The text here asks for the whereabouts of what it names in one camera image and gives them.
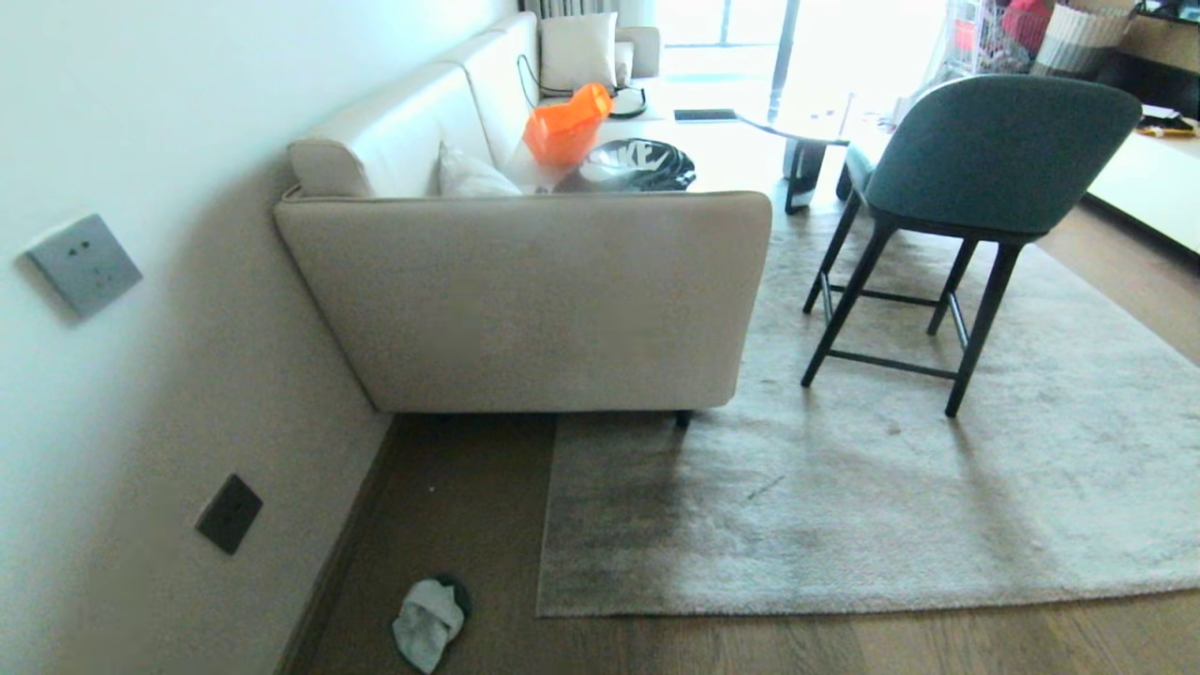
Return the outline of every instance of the wall socket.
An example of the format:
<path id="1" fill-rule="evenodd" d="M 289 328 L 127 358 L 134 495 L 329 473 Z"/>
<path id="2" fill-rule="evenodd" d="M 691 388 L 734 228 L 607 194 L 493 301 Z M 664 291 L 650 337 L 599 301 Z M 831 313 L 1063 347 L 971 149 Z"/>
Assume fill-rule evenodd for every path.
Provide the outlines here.
<path id="1" fill-rule="evenodd" d="M 28 255 L 83 318 L 142 280 L 137 265 L 97 214 L 50 234 Z"/>
<path id="2" fill-rule="evenodd" d="M 236 473 L 230 473 L 200 514 L 196 528 L 217 548 L 233 555 L 262 508 L 263 500 Z"/>

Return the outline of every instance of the hardwood floor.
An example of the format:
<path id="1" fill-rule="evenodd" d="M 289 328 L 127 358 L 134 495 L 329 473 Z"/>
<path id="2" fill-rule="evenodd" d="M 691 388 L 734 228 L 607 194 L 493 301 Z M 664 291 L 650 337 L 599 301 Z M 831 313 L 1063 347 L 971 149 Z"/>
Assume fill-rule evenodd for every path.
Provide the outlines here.
<path id="1" fill-rule="evenodd" d="M 1086 208 L 1043 247 L 1200 364 L 1194 259 Z M 319 641 L 307 671 L 413 673 L 389 625 L 408 586 L 439 572 L 462 578 L 475 605 L 437 670 L 446 675 L 1200 671 L 1200 592 L 864 616 L 536 620 L 554 424 L 398 418 L 340 596 L 308 635 Z"/>

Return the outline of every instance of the rug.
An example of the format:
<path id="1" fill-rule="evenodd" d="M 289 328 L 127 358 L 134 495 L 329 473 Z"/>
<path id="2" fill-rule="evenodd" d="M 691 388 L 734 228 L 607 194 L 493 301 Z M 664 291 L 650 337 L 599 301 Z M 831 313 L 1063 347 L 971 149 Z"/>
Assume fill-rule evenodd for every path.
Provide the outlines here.
<path id="1" fill-rule="evenodd" d="M 800 313 L 836 214 L 778 219 L 738 393 L 686 432 L 562 416 L 539 616 L 829 614 L 1200 586 L 1200 369 L 1027 246 L 956 419 L 948 381 L 828 359 Z M 860 220 L 834 279 L 870 234 Z M 955 243 L 898 233 L 870 288 L 936 297 Z M 982 245 L 960 298 L 973 316 Z M 859 300 L 838 347 L 956 368 L 953 323 Z"/>

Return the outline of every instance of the dark green chair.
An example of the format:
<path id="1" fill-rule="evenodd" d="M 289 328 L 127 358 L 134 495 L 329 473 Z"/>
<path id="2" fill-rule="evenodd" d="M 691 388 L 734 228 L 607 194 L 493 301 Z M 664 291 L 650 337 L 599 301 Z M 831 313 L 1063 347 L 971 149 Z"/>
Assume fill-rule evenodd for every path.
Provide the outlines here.
<path id="1" fill-rule="evenodd" d="M 896 130 L 877 166 L 869 150 L 852 144 L 845 172 L 852 187 L 850 199 L 804 304 L 804 312 L 810 313 L 822 295 L 828 325 L 802 384 L 812 383 L 826 357 L 932 375 L 954 381 L 946 414 L 958 414 L 1021 249 L 1050 232 L 1079 202 L 1140 118 L 1141 106 L 1133 96 L 1099 84 L 985 76 L 926 94 Z M 850 281 L 833 286 L 829 269 L 862 204 L 875 229 Z M 864 288 L 898 229 L 962 240 L 937 300 Z M 979 241 L 994 241 L 998 250 L 968 331 L 955 291 Z M 830 310 L 830 292 L 841 292 L 835 310 Z M 949 311 L 964 350 L 959 369 L 834 350 L 860 295 L 932 307 L 930 335 Z"/>

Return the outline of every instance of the orange bag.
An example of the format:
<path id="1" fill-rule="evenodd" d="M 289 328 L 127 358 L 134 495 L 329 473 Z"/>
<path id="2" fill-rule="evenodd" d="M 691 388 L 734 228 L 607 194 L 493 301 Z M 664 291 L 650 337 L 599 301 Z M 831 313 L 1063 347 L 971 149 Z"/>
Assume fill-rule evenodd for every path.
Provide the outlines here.
<path id="1" fill-rule="evenodd" d="M 526 145 L 539 165 L 577 165 L 611 112 L 612 97 L 604 85 L 584 84 L 568 103 L 534 108 L 526 123 Z"/>

